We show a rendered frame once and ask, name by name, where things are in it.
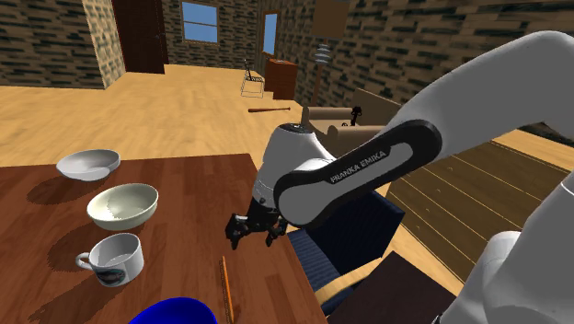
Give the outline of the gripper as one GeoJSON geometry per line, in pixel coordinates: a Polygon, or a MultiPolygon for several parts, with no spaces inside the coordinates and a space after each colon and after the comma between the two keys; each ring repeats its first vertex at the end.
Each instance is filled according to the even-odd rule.
{"type": "Polygon", "coordinates": [[[286,234],[287,225],[277,209],[268,208],[252,198],[247,216],[231,215],[225,227],[225,236],[231,242],[231,248],[236,249],[239,240],[249,232],[268,231],[265,242],[270,247],[274,239],[286,234]]]}

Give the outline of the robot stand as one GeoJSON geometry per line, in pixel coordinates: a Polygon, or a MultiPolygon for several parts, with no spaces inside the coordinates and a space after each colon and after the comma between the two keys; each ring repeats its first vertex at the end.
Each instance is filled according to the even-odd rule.
{"type": "Polygon", "coordinates": [[[455,295],[392,252],[327,318],[328,324],[431,324],[455,295]]]}

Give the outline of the cream bowl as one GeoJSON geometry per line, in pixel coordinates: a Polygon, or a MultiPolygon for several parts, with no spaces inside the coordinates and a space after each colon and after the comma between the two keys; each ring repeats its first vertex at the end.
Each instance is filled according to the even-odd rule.
{"type": "Polygon", "coordinates": [[[106,230],[122,231],[146,222],[157,207],[156,188],[144,183],[127,183],[96,195],[87,205],[86,213],[106,230]]]}

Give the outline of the dark brown door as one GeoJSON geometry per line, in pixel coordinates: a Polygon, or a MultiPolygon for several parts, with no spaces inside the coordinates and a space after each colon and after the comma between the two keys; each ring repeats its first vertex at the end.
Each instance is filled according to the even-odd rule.
{"type": "Polygon", "coordinates": [[[168,63],[161,0],[111,0],[127,72],[163,74],[168,63]]]}

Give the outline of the tan sofa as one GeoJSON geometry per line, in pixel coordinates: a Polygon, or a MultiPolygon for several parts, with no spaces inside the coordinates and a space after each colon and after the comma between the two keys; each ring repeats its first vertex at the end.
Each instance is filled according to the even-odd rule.
{"type": "Polygon", "coordinates": [[[390,99],[356,88],[349,107],[303,107],[301,124],[316,134],[331,155],[340,157],[372,139],[400,108],[390,99]],[[351,126],[355,106],[362,108],[362,115],[351,126]]]}

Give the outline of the blue bowl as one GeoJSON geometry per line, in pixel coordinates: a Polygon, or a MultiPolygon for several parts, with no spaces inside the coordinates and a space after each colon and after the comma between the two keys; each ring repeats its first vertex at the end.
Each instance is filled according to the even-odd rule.
{"type": "Polygon", "coordinates": [[[148,307],[128,324],[218,324],[213,312],[201,301],[173,297],[148,307]]]}

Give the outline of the floor lamp with brown shade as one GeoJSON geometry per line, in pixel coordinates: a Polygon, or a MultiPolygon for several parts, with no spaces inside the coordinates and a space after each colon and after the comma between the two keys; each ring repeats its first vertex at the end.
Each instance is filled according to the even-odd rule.
{"type": "Polygon", "coordinates": [[[349,7],[350,0],[316,0],[311,35],[322,41],[318,43],[314,54],[317,71],[311,106],[316,105],[322,70],[330,60],[328,41],[343,37],[349,7]]]}

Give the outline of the orange pencil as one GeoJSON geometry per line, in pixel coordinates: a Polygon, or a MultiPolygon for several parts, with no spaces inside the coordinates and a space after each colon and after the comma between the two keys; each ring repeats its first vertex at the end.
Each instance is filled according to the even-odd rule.
{"type": "Polygon", "coordinates": [[[235,315],[232,305],[232,297],[230,294],[230,285],[226,268],[225,256],[222,256],[222,258],[219,261],[219,264],[220,264],[222,289],[224,295],[224,309],[225,309],[226,323],[235,324],[235,315]]]}

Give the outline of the white mug with dark print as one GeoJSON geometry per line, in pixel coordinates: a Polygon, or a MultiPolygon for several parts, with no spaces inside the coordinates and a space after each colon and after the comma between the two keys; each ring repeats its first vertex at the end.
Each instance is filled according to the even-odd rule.
{"type": "Polygon", "coordinates": [[[75,264],[92,271],[104,286],[121,286],[142,271],[142,244],[134,234],[115,234],[99,241],[89,252],[78,254],[75,264]]]}

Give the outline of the brown wooden dresser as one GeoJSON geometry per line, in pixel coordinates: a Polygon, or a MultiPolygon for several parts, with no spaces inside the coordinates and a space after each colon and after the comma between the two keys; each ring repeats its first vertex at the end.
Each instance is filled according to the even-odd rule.
{"type": "Polygon", "coordinates": [[[274,99],[292,100],[297,71],[297,64],[269,59],[265,66],[264,90],[272,92],[274,99]]]}

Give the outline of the brown wooden table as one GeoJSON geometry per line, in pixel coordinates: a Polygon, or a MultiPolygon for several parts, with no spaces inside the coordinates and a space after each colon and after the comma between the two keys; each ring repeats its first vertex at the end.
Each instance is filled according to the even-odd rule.
{"type": "Polygon", "coordinates": [[[178,296],[202,301],[226,324],[222,256],[235,324],[327,324],[288,238],[268,247],[256,233],[232,249],[225,237],[230,215],[247,210],[256,172],[247,154],[127,160],[96,182],[52,165],[0,168],[0,324],[128,324],[178,296]],[[135,230],[144,267],[106,287],[75,264],[107,236],[86,207],[134,182],[159,193],[154,215],[135,230]]]}

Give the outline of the wide window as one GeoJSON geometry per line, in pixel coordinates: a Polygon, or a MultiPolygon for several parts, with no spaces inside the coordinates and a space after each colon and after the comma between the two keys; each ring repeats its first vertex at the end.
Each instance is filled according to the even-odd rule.
{"type": "Polygon", "coordinates": [[[185,41],[218,42],[218,8],[183,1],[182,33],[185,41]]]}

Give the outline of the shallow white bowl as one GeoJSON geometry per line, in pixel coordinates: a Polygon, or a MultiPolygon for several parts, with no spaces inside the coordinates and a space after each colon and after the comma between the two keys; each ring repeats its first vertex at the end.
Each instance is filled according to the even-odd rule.
{"type": "Polygon", "coordinates": [[[62,158],[57,170],[68,179],[97,181],[106,178],[121,163],[121,155],[109,149],[90,149],[62,158]]]}

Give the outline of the narrow window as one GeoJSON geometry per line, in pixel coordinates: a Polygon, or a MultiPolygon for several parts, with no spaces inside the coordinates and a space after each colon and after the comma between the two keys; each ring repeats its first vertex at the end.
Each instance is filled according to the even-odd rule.
{"type": "Polygon", "coordinates": [[[278,18],[278,11],[269,11],[263,14],[262,52],[269,57],[275,56],[278,18]]]}

